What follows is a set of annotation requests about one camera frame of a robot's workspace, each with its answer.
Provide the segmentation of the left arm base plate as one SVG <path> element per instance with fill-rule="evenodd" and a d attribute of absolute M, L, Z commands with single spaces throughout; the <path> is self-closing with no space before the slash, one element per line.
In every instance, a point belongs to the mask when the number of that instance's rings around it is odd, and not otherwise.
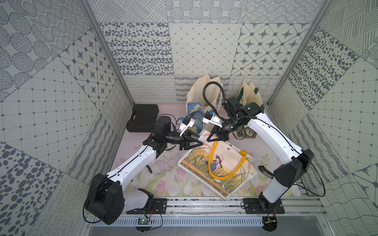
<path fill-rule="evenodd" d="M 166 198 L 154 198 L 149 201 L 144 208 L 132 209 L 126 212 L 126 214 L 166 214 L 167 199 Z"/>

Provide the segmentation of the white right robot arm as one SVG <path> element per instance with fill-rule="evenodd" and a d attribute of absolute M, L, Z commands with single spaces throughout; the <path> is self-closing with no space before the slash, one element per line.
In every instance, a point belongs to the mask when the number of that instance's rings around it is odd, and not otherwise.
<path fill-rule="evenodd" d="M 267 171 L 273 179 L 258 197 L 259 204 L 268 208 L 277 203 L 306 174 L 313 165 L 314 154 L 310 149 L 301 149 L 284 135 L 264 114 L 261 105 L 255 102 L 242 105 L 232 97 L 223 103 L 223 107 L 229 116 L 228 119 L 220 117 L 214 110 L 204 115 L 203 122 L 214 125 L 208 142 L 228 141 L 233 131 L 248 126 L 263 139 L 282 163 L 274 171 Z"/>

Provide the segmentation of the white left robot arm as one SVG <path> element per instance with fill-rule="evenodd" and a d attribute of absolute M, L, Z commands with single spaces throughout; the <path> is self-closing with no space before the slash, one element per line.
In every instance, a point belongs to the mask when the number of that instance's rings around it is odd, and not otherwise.
<path fill-rule="evenodd" d="M 114 223 L 124 211 L 149 214 L 154 210 L 154 195 L 139 188 L 124 195 L 129 183 L 167 149 L 168 144 L 178 145 L 180 150 L 200 147 L 199 136 L 190 130 L 195 120 L 180 118 L 177 129 L 169 116 L 157 118 L 154 127 L 140 149 L 113 171 L 93 177 L 82 211 L 94 215 L 98 222 Z"/>

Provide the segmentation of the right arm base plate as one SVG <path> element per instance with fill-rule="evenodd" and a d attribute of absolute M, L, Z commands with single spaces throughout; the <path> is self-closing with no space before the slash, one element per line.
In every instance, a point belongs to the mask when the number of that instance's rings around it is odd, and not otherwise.
<path fill-rule="evenodd" d="M 270 203 L 259 198 L 244 198 L 240 207 L 246 214 L 284 214 L 285 210 L 281 199 Z"/>

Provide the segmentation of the yellow-handled cartoon canvas bag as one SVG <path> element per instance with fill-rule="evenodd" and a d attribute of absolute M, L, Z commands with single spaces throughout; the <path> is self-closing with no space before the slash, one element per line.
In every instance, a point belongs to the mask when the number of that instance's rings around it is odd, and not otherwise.
<path fill-rule="evenodd" d="M 227 200 L 258 174 L 256 160 L 227 142 L 207 142 L 209 135 L 203 130 L 199 137 L 203 146 L 189 150 L 178 165 Z"/>

